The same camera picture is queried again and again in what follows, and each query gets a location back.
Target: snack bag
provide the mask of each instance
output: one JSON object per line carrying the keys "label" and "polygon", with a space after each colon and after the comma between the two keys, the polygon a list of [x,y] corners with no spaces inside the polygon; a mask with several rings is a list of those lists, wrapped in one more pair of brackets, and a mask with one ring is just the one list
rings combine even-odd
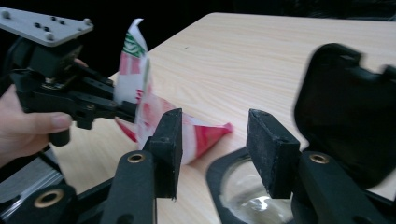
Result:
{"label": "snack bag", "polygon": [[[137,26],[141,21],[135,19],[126,34],[114,90],[114,100],[118,104],[122,101],[138,104],[134,123],[116,119],[123,132],[138,144],[138,149],[142,149],[154,134],[163,113],[176,108],[153,92],[148,48]],[[182,116],[182,164],[200,157],[224,134],[233,131],[231,123],[210,125],[185,113]]]}

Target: wooden table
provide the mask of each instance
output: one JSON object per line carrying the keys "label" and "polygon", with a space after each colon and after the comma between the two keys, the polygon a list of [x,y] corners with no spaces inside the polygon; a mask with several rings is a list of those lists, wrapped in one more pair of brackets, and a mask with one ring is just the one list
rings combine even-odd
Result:
{"label": "wooden table", "polygon": [[[365,53],[361,66],[374,72],[396,63],[396,22],[224,13],[201,18],[149,52],[157,95],[198,119],[234,126],[202,158],[181,168],[177,200],[158,200],[159,223],[219,223],[205,172],[212,161],[246,144],[250,108],[274,115],[306,146],[294,125],[294,101],[311,54],[332,42]],[[113,176],[120,156],[135,149],[114,120],[97,119],[90,131],[73,128],[72,141],[55,153],[67,182],[80,193]],[[393,177],[373,191],[393,199]]]}

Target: finger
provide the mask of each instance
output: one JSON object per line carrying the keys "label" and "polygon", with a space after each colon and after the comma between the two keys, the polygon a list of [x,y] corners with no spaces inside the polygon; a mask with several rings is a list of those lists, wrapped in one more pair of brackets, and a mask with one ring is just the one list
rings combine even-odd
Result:
{"label": "finger", "polygon": [[25,114],[21,120],[18,128],[19,133],[58,133],[70,128],[72,124],[70,115],[55,112],[55,113],[31,113]]}
{"label": "finger", "polygon": [[29,140],[19,150],[13,150],[14,157],[26,157],[36,154],[43,150],[43,148],[49,144],[49,137],[47,134],[35,135],[35,137]]}

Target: metal mounting plate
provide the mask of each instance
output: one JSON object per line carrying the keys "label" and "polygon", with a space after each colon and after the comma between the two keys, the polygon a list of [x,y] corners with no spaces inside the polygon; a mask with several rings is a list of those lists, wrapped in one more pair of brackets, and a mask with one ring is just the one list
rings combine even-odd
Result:
{"label": "metal mounting plate", "polygon": [[38,44],[55,47],[93,30],[89,19],[84,21],[0,7],[0,28],[30,39]]}

